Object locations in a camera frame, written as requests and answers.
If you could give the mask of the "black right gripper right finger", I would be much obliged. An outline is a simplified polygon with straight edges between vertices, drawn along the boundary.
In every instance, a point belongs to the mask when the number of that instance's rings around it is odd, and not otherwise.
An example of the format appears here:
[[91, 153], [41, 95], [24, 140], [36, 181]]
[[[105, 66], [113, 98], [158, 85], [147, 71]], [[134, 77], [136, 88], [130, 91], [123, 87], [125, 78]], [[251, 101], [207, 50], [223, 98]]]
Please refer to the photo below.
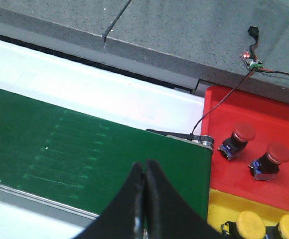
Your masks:
[[149, 239], [225, 239], [175, 190], [155, 160], [146, 163], [144, 210]]

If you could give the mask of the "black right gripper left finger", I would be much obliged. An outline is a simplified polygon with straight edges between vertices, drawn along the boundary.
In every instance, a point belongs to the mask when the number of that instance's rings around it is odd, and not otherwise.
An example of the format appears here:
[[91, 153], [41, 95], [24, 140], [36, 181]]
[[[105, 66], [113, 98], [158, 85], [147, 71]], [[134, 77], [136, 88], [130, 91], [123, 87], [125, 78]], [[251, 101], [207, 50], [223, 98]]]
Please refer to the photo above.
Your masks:
[[144, 187], [142, 164], [136, 162], [123, 186], [76, 239], [142, 239], [144, 236]]

